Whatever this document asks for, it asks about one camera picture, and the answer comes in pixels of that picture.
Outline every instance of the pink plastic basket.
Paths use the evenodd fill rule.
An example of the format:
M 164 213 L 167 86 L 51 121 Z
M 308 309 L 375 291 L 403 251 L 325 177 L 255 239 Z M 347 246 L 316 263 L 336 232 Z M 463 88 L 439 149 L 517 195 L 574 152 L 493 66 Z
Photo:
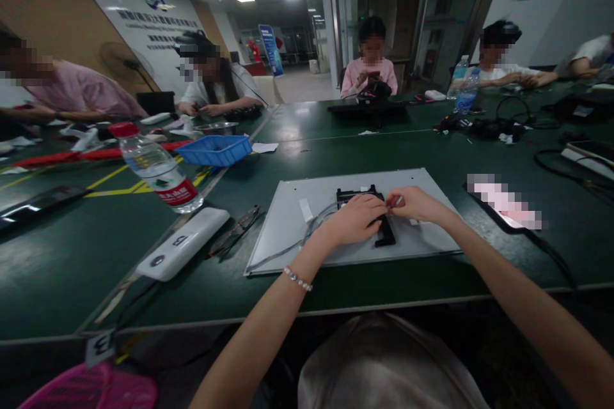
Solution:
M 19 409 L 152 409 L 158 390 L 152 379 L 123 373 L 103 362 L 80 364 L 59 375 Z

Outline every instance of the green table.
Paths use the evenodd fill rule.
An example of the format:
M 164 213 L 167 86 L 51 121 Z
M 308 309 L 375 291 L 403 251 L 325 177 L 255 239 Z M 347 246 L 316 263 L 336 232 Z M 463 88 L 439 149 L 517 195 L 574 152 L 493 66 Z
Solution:
M 531 94 L 528 101 L 532 108 L 539 108 L 568 90 L 569 85 L 559 84 L 552 91 Z M 487 110 L 486 116 L 494 116 L 500 99 L 500 94 L 480 95 L 478 102 Z M 222 171 L 215 178 L 215 186 L 209 187 L 206 205 L 227 209 L 237 218 L 254 204 L 268 208 L 280 180 L 425 167 L 461 215 L 511 262 L 543 288 L 567 289 L 565 279 L 545 254 L 525 236 L 503 232 L 462 188 L 468 173 L 498 173 L 511 190 L 522 192 L 523 200 L 542 210 L 550 224 L 543 236 L 567 260 L 583 288 L 613 284 L 614 261 L 609 253 L 614 236 L 606 226 L 614 211 L 579 185 L 539 169 L 532 159 L 537 150 L 558 148 L 556 140 L 569 127 L 527 133 L 525 138 L 540 142 L 537 145 L 469 143 L 459 133 L 445 136 L 432 131 L 451 109 L 449 102 L 441 102 L 410 107 L 406 119 L 384 122 L 380 134 L 358 136 L 375 128 L 365 121 L 332 116 L 326 111 L 330 104 L 282 105 L 259 131 L 257 123 L 249 127 L 247 131 L 252 134 L 258 131 L 256 141 L 279 142 L 277 151 L 252 155 Z M 521 111 L 520 105 L 502 107 L 502 114 L 507 116 Z M 609 123 L 584 130 L 595 140 L 612 140 Z M 565 165 L 565 160 L 556 157 L 552 161 Z M 6 201 L 2 194 L 11 190 L 13 195 L 29 196 L 37 187 L 38 191 L 49 188 L 51 181 L 89 185 L 94 182 L 93 173 L 99 177 L 120 165 L 74 170 L 66 166 L 55 173 L 53 168 L 0 191 L 0 199 Z M 122 171 L 104 185 L 110 187 L 112 181 L 116 182 L 114 187 L 134 185 L 136 179 L 131 174 Z M 0 281 L 0 339 L 16 341 L 95 330 L 87 324 L 88 317 L 104 307 L 104 299 L 113 294 L 175 219 L 150 194 L 88 198 L 27 234 L 0 242 L 0 268 L 8 274 Z M 223 230 L 231 226 L 229 222 Z M 205 246 L 174 279 L 161 284 L 130 310 L 126 316 L 130 328 L 229 323 L 245 318 L 275 280 L 274 275 L 242 276 L 258 232 L 258 226 L 251 229 L 222 261 L 205 260 Z M 141 279 L 135 283 L 127 298 L 145 282 Z M 325 268 L 314 285 L 301 314 L 452 302 L 488 295 L 462 255 Z M 22 312 L 33 313 L 28 315 L 30 320 L 24 321 Z M 107 324 L 113 321 L 114 314 Z

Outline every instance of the pink shirt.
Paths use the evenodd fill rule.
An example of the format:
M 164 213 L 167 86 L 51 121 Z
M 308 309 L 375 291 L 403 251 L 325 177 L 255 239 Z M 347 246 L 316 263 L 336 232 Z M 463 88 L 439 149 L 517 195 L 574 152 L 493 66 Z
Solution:
M 101 112 L 126 118 L 147 113 L 117 82 L 68 61 L 56 61 L 55 79 L 47 86 L 26 86 L 35 102 L 62 112 Z
M 386 58 L 382 58 L 381 64 L 377 66 L 366 66 L 363 62 L 363 58 L 355 59 L 350 62 L 345 69 L 345 77 L 343 78 L 343 87 L 341 88 L 341 97 L 346 98 L 362 91 L 369 83 L 369 80 L 365 80 L 358 89 L 354 86 L 354 83 L 358 80 L 360 73 L 366 70 L 367 72 L 379 71 L 381 79 L 392 89 L 392 93 L 397 94 L 398 84 L 397 76 L 395 75 L 395 67 L 391 61 Z

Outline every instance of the plastic bottle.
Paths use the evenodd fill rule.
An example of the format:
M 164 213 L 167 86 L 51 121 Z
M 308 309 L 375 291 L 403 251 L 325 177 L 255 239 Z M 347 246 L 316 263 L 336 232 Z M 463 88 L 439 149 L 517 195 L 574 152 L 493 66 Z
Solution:
M 469 55 L 464 54 L 454 68 L 454 74 L 452 74 L 452 81 L 450 82 L 446 99 L 456 99 L 459 96 L 462 81 L 465 79 L 465 74 L 467 73 L 467 67 L 469 67 Z
M 116 123 L 109 131 L 120 140 L 123 159 L 173 211 L 192 212 L 203 204 L 192 181 L 175 159 L 157 143 L 139 134 L 133 123 Z
M 471 71 L 471 75 L 467 77 L 465 83 L 460 89 L 459 97 L 456 99 L 456 103 L 454 104 L 454 113 L 460 112 L 463 115 L 467 115 L 471 109 L 471 106 L 473 105 L 473 100 L 477 96 L 479 89 L 480 69 L 474 67 Z
M 614 75 L 614 53 L 610 54 L 608 60 L 601 66 L 599 71 L 593 75 L 588 82 L 589 86 L 608 81 Z

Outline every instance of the bracelet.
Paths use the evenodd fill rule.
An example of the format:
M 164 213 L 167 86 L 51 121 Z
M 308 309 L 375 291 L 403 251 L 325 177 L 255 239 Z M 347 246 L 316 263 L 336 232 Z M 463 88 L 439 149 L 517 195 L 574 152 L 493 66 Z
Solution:
M 287 274 L 287 275 L 290 277 L 290 279 L 291 279 L 292 281 L 296 281 L 296 282 L 298 282 L 298 283 L 299 283 L 299 286 L 300 286 L 300 287 L 302 287 L 302 288 L 303 288 L 305 291 L 307 291 L 307 292 L 311 292 L 311 290 L 313 289 L 313 285 L 308 284 L 306 281 L 303 281 L 303 280 L 299 279 L 299 276 L 298 276 L 296 273 L 294 273 L 294 272 L 293 272 L 293 271 L 290 269 L 290 267 L 289 267 L 289 266 L 287 266 L 287 265 L 286 265 L 286 266 L 283 268 L 283 272 L 284 272 L 285 274 Z

